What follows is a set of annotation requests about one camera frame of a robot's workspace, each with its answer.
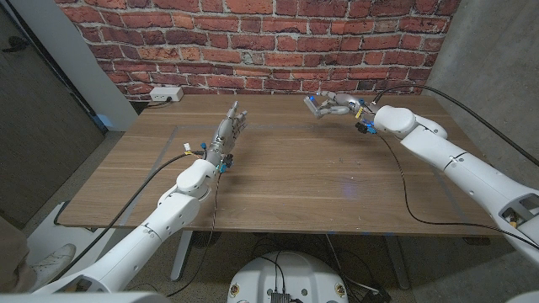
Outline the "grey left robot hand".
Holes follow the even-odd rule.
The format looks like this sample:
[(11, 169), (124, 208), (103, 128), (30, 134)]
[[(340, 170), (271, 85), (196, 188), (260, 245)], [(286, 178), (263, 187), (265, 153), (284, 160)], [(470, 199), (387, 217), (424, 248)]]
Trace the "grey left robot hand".
[(217, 127), (211, 144), (207, 148), (206, 161), (214, 166), (229, 154), (235, 146), (236, 139), (246, 126), (247, 111), (237, 113), (238, 101), (235, 101), (228, 110), (224, 120)]

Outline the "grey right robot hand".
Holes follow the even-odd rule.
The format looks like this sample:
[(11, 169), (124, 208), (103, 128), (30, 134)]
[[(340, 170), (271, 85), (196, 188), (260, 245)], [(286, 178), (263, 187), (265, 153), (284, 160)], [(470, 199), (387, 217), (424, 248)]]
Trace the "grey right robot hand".
[(363, 114), (375, 114), (379, 107), (373, 103), (354, 97), (347, 93), (333, 93), (322, 91), (318, 94), (327, 99), (321, 105), (314, 106), (314, 115), (321, 118), (327, 114), (345, 115), (352, 114), (356, 118)]

